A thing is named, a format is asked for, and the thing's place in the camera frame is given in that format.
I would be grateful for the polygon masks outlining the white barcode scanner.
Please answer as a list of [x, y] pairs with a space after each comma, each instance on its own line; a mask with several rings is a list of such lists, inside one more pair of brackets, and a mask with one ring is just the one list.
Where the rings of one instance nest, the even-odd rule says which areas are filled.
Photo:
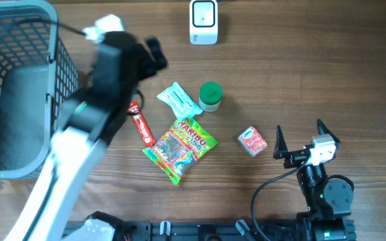
[[216, 0], [191, 0], [189, 33], [193, 45], [214, 45], [218, 41], [218, 3]]

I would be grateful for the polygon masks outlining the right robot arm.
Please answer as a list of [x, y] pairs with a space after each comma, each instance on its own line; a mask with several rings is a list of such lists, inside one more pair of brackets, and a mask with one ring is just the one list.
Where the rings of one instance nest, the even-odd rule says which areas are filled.
[[297, 240], [357, 239], [351, 215], [354, 183], [343, 175], [328, 175], [324, 164], [336, 158], [340, 140], [317, 120], [318, 135], [309, 145], [289, 151], [281, 127], [277, 127], [274, 159], [283, 159], [286, 169], [294, 168], [307, 212], [296, 215]]

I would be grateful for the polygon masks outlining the Haribo gummy worms bag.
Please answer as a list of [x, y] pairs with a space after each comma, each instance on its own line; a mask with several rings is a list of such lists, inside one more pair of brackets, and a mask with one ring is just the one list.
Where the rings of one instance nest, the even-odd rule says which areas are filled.
[[171, 127], [144, 154], [163, 170], [173, 184], [208, 151], [217, 140], [193, 118], [175, 120]]

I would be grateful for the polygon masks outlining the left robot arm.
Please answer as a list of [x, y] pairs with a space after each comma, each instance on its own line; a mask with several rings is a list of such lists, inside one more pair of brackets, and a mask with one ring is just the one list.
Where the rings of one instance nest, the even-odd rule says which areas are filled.
[[43, 169], [7, 240], [60, 240], [89, 175], [123, 126], [142, 80], [168, 65], [159, 40], [104, 34], [90, 85], [73, 92], [56, 119]]

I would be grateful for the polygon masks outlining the grey plastic mesh basket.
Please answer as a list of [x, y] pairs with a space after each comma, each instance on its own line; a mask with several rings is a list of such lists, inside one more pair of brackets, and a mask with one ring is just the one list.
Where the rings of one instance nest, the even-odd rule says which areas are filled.
[[0, 179], [36, 178], [78, 72], [46, 1], [0, 1]]

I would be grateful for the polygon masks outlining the light teal tissue pack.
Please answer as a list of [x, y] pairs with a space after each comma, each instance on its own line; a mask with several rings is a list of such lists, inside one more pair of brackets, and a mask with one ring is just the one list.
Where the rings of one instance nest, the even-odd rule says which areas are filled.
[[203, 110], [177, 82], [174, 82], [170, 87], [158, 94], [157, 98], [172, 108], [174, 115], [179, 121], [203, 113]]

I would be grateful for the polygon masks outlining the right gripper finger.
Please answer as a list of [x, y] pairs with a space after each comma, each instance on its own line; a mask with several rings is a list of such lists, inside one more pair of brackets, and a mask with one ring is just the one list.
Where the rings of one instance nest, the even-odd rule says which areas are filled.
[[319, 135], [330, 135], [334, 142], [335, 142], [335, 145], [336, 146], [339, 146], [340, 145], [340, 139], [334, 135], [327, 127], [326, 125], [322, 122], [322, 120], [319, 118], [317, 120], [317, 127], [318, 127], [318, 134]]
[[273, 158], [274, 159], [285, 159], [288, 157], [289, 151], [287, 149], [287, 145], [283, 136], [283, 131], [281, 129], [280, 125], [277, 125], [276, 130], [276, 142], [275, 142], [275, 148], [273, 152]]

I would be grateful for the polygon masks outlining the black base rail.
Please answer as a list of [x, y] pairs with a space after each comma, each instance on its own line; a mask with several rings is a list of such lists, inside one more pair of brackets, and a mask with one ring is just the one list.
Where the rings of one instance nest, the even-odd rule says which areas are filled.
[[268, 220], [256, 228], [253, 223], [237, 222], [124, 222], [108, 240], [262, 240], [263, 232], [270, 240], [336, 240], [355, 241], [352, 220], [313, 221]]

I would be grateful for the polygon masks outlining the red snack stick packet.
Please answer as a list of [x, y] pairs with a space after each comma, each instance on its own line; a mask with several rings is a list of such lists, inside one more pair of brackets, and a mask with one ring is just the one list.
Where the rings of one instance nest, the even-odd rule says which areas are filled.
[[132, 115], [135, 126], [141, 135], [141, 138], [146, 147], [152, 147], [155, 145], [155, 139], [149, 129], [149, 126], [144, 118], [143, 114], [139, 109], [139, 103], [133, 100], [128, 108], [129, 114]]

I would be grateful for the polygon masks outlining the green lid plastic jar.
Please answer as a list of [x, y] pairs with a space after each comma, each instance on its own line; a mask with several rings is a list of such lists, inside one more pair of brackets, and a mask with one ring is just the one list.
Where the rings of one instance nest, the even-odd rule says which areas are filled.
[[222, 100], [222, 87], [216, 82], [206, 82], [200, 87], [199, 104], [206, 112], [216, 111]]

